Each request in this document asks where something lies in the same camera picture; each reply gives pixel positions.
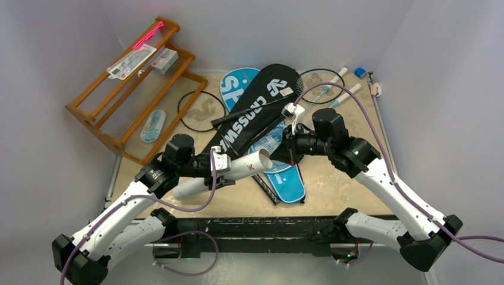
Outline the white shuttlecock tube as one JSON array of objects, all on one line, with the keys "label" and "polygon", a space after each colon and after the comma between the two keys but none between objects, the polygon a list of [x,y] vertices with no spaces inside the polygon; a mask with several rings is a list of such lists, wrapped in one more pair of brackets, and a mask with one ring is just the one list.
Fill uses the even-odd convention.
[{"label": "white shuttlecock tube", "polygon": [[[229,170],[218,172],[218,183],[224,179],[225,182],[236,182],[240,179],[256,175],[269,170],[273,167],[273,161],[270,154],[265,149],[253,152],[232,160],[229,163]],[[204,178],[192,178],[176,186],[171,192],[177,200],[184,200],[191,196],[210,191],[212,187],[212,178],[208,182]]]}]

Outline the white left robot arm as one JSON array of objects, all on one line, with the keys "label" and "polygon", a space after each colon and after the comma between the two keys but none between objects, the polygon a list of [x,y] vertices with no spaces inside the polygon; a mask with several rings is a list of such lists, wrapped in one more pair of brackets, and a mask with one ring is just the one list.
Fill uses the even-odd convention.
[{"label": "white left robot arm", "polygon": [[197,180],[200,189],[214,197],[216,190],[229,180],[232,160],[221,146],[196,154],[191,136],[173,137],[165,149],[145,164],[129,184],[122,198],[113,202],[97,218],[71,236],[61,234],[52,242],[53,260],[65,284],[100,284],[112,264],[125,258],[134,249],[150,242],[181,242],[197,230],[182,232],[178,220],[165,208],[153,210],[136,227],[131,222],[146,208],[162,203],[182,177]]}]

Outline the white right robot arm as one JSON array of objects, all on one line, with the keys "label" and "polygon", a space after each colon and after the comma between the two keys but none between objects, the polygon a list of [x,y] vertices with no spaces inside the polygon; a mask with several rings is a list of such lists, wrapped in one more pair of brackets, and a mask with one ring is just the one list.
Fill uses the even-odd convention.
[{"label": "white right robot arm", "polygon": [[375,194],[396,216],[383,220],[347,208],[334,219],[335,237],[343,242],[363,238],[386,245],[415,269],[427,272],[452,243],[463,223],[422,200],[387,168],[387,161],[367,140],[350,136],[342,115],[324,108],[312,115],[314,131],[288,126],[271,155],[296,164],[304,156],[326,156],[331,165]]}]

